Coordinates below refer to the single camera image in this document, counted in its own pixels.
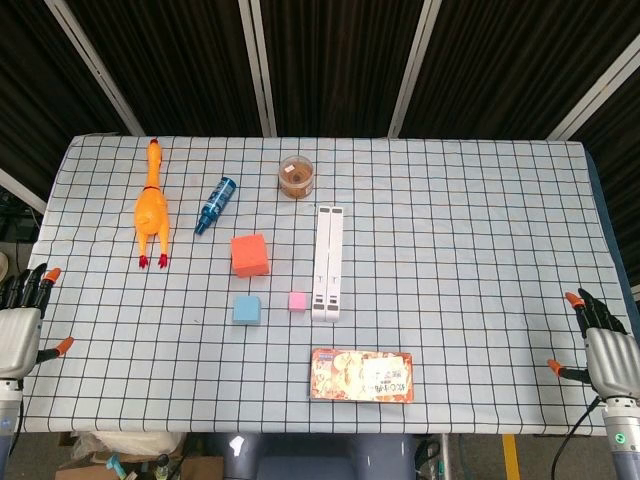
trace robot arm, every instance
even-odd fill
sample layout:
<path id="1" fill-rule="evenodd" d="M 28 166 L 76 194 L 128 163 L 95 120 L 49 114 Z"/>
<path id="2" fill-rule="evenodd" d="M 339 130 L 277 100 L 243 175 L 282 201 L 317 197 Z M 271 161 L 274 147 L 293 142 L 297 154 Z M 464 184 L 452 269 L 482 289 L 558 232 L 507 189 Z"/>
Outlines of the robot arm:
<path id="1" fill-rule="evenodd" d="M 14 431 L 21 428 L 24 377 L 36 364 L 64 355 L 73 343 L 69 337 L 55 348 L 38 350 L 42 318 L 60 274 L 56 268 L 41 281 L 46 268 L 42 264 L 32 272 L 25 270 L 0 286 L 0 479 L 14 445 Z"/>
<path id="2" fill-rule="evenodd" d="M 587 369 L 548 364 L 559 377 L 590 384 L 605 402 L 609 448 L 619 480 L 640 480 L 640 349 L 607 306 L 589 292 L 567 293 L 585 339 Z"/>

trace snack package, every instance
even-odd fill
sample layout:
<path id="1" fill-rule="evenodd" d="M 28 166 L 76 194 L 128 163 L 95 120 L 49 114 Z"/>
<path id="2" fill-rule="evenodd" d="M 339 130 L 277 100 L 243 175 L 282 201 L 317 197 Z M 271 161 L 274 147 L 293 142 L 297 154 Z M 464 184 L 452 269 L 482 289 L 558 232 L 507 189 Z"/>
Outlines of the snack package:
<path id="1" fill-rule="evenodd" d="M 317 348 L 311 354 L 311 398 L 411 403 L 411 355 Z"/>

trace rubber chicken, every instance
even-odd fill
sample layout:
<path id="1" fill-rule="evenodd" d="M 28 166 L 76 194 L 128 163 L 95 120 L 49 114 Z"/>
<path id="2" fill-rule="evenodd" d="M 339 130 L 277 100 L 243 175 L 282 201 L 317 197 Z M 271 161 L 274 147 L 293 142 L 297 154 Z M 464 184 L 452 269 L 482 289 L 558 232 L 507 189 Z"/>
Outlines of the rubber chicken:
<path id="1" fill-rule="evenodd" d="M 164 198 L 158 182 L 160 163 L 162 163 L 162 147 L 155 138 L 149 142 L 147 162 L 149 163 L 147 183 L 138 197 L 134 214 L 138 245 L 140 246 L 139 265 L 140 268 L 149 265 L 146 255 L 147 240 L 150 235 L 157 233 L 160 237 L 160 250 L 162 252 L 158 265 L 160 265 L 160 268 L 164 268 L 168 263 L 169 211 L 167 199 Z"/>

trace black curtain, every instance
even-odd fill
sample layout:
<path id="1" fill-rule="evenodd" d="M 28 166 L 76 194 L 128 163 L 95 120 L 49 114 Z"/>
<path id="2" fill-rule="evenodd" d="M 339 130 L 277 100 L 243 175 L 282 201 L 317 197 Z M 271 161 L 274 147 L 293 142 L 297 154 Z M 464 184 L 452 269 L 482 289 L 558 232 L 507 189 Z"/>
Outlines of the black curtain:
<path id="1" fill-rule="evenodd" d="M 640 33 L 640 2 L 445 0 L 401 135 L 544 139 Z"/>
<path id="2" fill-rule="evenodd" d="M 44 2 L 0 2 L 0 31 L 0 168 L 47 199 L 75 135 L 127 129 Z"/>
<path id="3" fill-rule="evenodd" d="M 262 135 L 237 1 L 68 4 L 148 134 Z"/>
<path id="4" fill-rule="evenodd" d="M 421 0 L 262 0 L 279 136 L 389 131 Z"/>
<path id="5" fill-rule="evenodd" d="M 640 284 L 640 70 L 572 138 L 593 155 L 631 285 Z"/>

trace orange cube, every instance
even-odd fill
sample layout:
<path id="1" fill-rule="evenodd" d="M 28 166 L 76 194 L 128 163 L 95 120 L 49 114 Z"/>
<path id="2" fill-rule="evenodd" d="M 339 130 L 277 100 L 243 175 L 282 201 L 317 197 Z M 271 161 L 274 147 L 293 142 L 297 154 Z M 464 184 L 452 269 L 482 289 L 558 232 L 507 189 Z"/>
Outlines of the orange cube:
<path id="1" fill-rule="evenodd" d="M 269 273 L 267 245 L 262 234 L 231 239 L 231 267 L 241 278 Z"/>

